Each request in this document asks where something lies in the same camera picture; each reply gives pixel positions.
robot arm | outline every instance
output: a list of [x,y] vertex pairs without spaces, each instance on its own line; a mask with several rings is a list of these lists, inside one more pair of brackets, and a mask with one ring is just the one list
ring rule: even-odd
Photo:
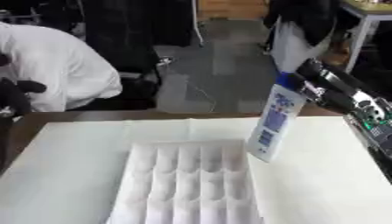
[[369,146],[392,159],[392,106],[353,76],[315,59],[290,79],[295,89],[322,108],[346,115]]

table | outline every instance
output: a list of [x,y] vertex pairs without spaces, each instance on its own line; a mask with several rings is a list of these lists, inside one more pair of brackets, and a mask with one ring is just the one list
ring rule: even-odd
[[[301,116],[339,116],[334,112],[306,105]],[[125,120],[171,120],[257,117],[258,114],[167,114],[154,111],[88,111],[66,113],[33,113],[19,120],[11,130],[6,167],[27,147],[47,123],[98,122]]]
[[[318,108],[306,108],[303,115],[333,114]],[[123,165],[130,150],[123,144],[124,141],[184,141],[186,136],[195,141],[244,138],[250,135],[257,117],[212,120],[183,118],[248,116],[256,115],[167,115],[156,112],[29,115],[14,127],[11,142],[16,144],[11,145],[11,149],[21,146],[22,150],[23,145],[27,145],[45,123],[57,123],[49,123],[44,127],[2,176],[0,222],[104,223],[116,197],[118,181],[121,180]],[[80,122],[128,119],[133,121]],[[135,121],[139,119],[161,121]],[[164,119],[181,120],[162,121]]]
[[[302,115],[334,114],[305,108]],[[257,123],[252,116],[256,115],[87,112],[27,116],[14,127],[12,135],[22,137],[19,140],[30,141],[43,124],[56,123],[47,124],[0,179],[0,222],[104,223],[130,153],[129,143],[244,139]],[[200,119],[183,119],[190,117]],[[124,119],[133,121],[71,122]],[[388,224],[391,186],[343,118],[301,117],[294,126],[274,164],[248,155],[255,198],[267,223]]]
[[346,66],[346,72],[351,73],[371,24],[379,21],[392,21],[392,4],[360,3],[355,0],[343,0],[341,7],[360,19],[360,26],[353,35],[351,57]]

sleeve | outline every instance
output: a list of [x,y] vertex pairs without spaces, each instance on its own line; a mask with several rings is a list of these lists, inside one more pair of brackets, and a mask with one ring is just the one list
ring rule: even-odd
[[65,63],[56,55],[24,57],[16,63],[19,81],[36,81],[46,85],[42,94],[30,94],[36,112],[62,112],[67,107],[67,73]]

egg tray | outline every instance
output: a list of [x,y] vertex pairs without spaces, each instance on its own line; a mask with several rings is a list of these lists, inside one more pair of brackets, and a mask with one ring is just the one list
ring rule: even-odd
[[261,223],[243,141],[134,144],[107,223]]

black jacket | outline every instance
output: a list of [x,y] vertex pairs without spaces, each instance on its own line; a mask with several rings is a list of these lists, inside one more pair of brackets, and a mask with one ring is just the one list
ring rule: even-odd
[[339,0],[271,0],[264,24],[270,28],[279,17],[294,22],[303,29],[308,43],[316,46],[333,29],[338,9]]

